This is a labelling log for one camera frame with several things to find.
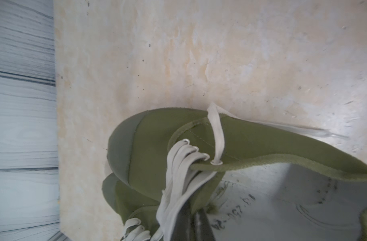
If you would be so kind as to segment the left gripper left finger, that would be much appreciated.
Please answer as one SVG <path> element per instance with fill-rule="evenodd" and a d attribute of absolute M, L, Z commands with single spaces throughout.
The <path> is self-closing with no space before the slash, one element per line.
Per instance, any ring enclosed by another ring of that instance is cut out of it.
<path fill-rule="evenodd" d="M 192 216 L 190 210 L 190 203 L 186 202 L 179 211 L 171 235 L 171 241 L 191 241 L 192 234 Z"/>

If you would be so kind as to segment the olive green shoe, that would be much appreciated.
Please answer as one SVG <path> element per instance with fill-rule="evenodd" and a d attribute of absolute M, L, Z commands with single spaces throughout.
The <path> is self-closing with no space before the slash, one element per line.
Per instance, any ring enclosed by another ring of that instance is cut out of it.
<path fill-rule="evenodd" d="M 123 222 L 122 241 L 160 241 L 156 212 L 159 201 L 149 198 L 123 183 L 114 173 L 103 181 L 102 192 L 110 207 Z"/>
<path fill-rule="evenodd" d="M 330 132 L 160 108 L 108 141 L 111 174 L 159 201 L 160 241 L 177 215 L 205 209 L 216 241 L 367 241 L 367 165 L 319 141 Z"/>

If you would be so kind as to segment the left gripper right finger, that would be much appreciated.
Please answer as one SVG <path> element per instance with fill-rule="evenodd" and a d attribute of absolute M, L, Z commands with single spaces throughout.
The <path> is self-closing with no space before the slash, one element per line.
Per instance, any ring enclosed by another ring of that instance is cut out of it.
<path fill-rule="evenodd" d="M 205 209 L 197 211 L 193 216 L 195 241 L 215 241 Z"/>

